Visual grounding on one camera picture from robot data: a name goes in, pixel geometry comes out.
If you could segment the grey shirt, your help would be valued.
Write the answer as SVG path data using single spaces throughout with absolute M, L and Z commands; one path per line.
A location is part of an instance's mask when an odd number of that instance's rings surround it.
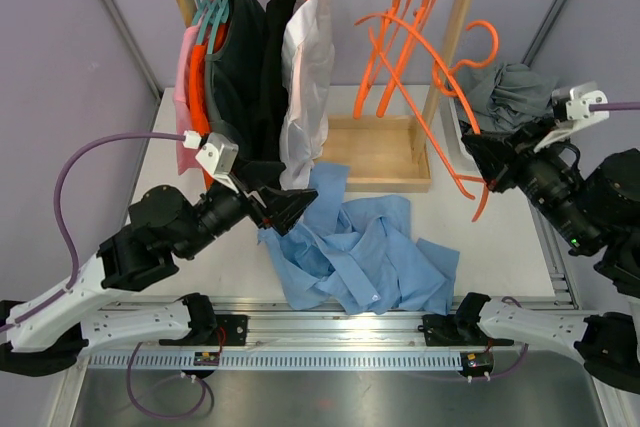
M 551 96 L 559 84 L 557 76 L 509 63 L 462 67 L 455 78 L 482 132 L 514 132 L 551 116 Z

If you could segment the orange hanger of grey shirt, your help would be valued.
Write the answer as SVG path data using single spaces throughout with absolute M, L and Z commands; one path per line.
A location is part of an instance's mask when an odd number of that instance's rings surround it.
M 400 11 L 401 2 L 404 2 L 403 10 L 400 13 L 400 18 L 403 19 L 406 16 L 406 13 L 411 6 L 412 1 L 413 0 L 391 0 L 391 6 L 387 9 L 386 13 L 397 15 Z M 388 54 L 391 47 L 393 46 L 396 36 L 398 35 L 399 28 L 394 27 L 392 33 L 389 34 L 388 31 L 390 27 L 391 21 L 386 17 L 383 17 L 380 20 L 378 34 L 372 41 L 372 50 L 369 55 L 368 62 L 365 66 L 363 78 L 361 80 L 358 92 L 356 94 L 353 110 L 353 117 L 355 119 L 359 119 L 361 117 L 367 96 L 382 68 L 382 63 L 380 61 L 380 56 L 376 51 L 376 47 L 379 47 L 385 54 Z

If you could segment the orange hanger of plaid shirt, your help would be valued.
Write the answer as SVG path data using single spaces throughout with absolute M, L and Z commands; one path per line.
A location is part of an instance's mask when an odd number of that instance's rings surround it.
M 421 33 L 426 26 L 436 1 L 437 0 L 421 0 L 420 6 L 414 11 L 412 26 L 418 33 Z M 389 80 L 378 105 L 376 115 L 379 118 L 382 118 L 385 115 L 391 97 L 396 88 L 400 85 L 400 80 L 407 65 L 409 64 L 409 61 L 411 60 L 415 45 L 416 40 L 410 34 L 407 34 L 407 38 L 393 69 L 393 73 L 396 75 L 396 78 L 392 77 Z

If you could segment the light blue shirt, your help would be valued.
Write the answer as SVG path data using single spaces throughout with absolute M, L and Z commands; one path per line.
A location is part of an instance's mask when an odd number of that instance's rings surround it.
M 347 201 L 348 168 L 319 163 L 318 193 L 284 236 L 262 230 L 288 304 L 295 310 L 337 301 L 349 315 L 392 309 L 449 313 L 460 254 L 411 236 L 411 203 L 399 195 Z

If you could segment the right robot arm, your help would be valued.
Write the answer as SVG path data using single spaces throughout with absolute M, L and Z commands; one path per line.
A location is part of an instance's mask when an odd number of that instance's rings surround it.
M 467 132 L 462 137 L 488 189 L 521 191 L 567 243 L 573 257 L 599 256 L 594 269 L 625 297 L 627 314 L 607 312 L 576 322 L 519 308 L 470 292 L 454 315 L 456 336 L 513 340 L 569 357 L 594 378 L 630 393 L 639 391 L 639 151 L 606 157 L 587 178 L 561 157 L 579 149 L 543 138 L 547 121 L 514 133 Z

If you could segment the orange hanger of blue shirt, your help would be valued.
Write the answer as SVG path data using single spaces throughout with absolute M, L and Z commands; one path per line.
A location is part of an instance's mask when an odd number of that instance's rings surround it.
M 438 93 L 441 93 L 445 96 L 458 98 L 469 118 L 472 131 L 475 134 L 480 134 L 481 129 L 479 127 L 476 115 L 474 114 L 470 106 L 470 103 L 465 93 L 463 92 L 463 89 L 461 88 L 459 82 L 457 81 L 455 75 L 460 70 L 461 67 L 466 66 L 474 69 L 482 69 L 488 66 L 492 61 L 495 60 L 497 53 L 499 51 L 500 39 L 499 39 L 499 34 L 496 28 L 494 27 L 494 25 L 486 20 L 474 20 L 466 26 L 467 31 L 471 31 L 474 28 L 483 28 L 489 33 L 491 37 L 491 50 L 488 57 L 485 60 L 472 61 L 470 59 L 462 59 L 453 67 L 448 67 L 444 59 L 442 58 L 442 56 L 436 51 L 433 45 L 417 30 L 417 28 L 410 25 L 406 21 L 400 19 L 396 15 L 392 15 L 385 12 L 372 13 L 358 19 L 355 22 L 355 26 L 358 26 L 373 18 L 381 18 L 383 20 L 389 20 L 395 26 L 398 26 L 404 29 L 409 34 L 409 37 L 411 40 L 417 41 L 419 44 L 422 45 L 422 47 L 431 55 L 435 63 L 435 66 L 432 68 L 431 88 L 435 88 Z M 487 182 L 479 176 L 462 175 L 455 171 L 448 157 L 444 154 L 444 151 L 441 145 L 433 135 L 431 128 L 427 125 L 427 122 L 424 120 L 423 115 L 418 113 L 417 107 L 412 97 L 409 95 L 408 91 L 406 90 L 404 84 L 400 79 L 400 75 L 395 72 L 394 68 L 391 66 L 391 63 L 387 58 L 387 55 L 383 52 L 383 48 L 380 47 L 378 45 L 378 42 L 375 40 L 375 36 L 372 28 L 368 29 L 368 37 L 374 50 L 374 57 L 378 57 L 382 61 L 383 65 L 387 68 L 387 70 L 391 74 L 391 78 L 397 82 L 402 96 L 407 101 L 409 107 L 411 108 L 412 112 L 415 115 L 416 120 L 418 121 L 418 125 L 420 126 L 422 132 L 426 135 L 426 138 L 428 139 L 429 143 L 435 150 L 441 163 L 446 168 L 446 171 L 448 172 L 450 178 L 454 181 L 454 184 L 456 185 L 459 192 L 467 199 L 474 200 L 475 196 L 471 194 L 464 187 L 463 182 L 464 181 L 476 182 L 482 185 L 480 200 L 476 208 L 476 211 L 471 219 L 472 222 L 477 222 L 481 217 L 481 215 L 483 214 L 486 204 L 488 202 L 489 187 L 487 185 Z

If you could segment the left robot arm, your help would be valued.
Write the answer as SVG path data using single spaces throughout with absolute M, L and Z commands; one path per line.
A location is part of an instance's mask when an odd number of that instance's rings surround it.
M 276 162 L 251 162 L 232 172 L 229 185 L 214 182 L 196 203 L 173 186 L 149 190 L 130 206 L 128 224 L 99 246 L 76 279 L 62 282 L 42 299 L 2 301 L 2 371 L 42 377 L 121 344 L 208 343 L 218 323 L 204 294 L 131 312 L 104 308 L 177 274 L 177 260 L 194 259 L 246 218 L 259 229 L 288 233 L 318 193 L 274 188 L 282 169 Z

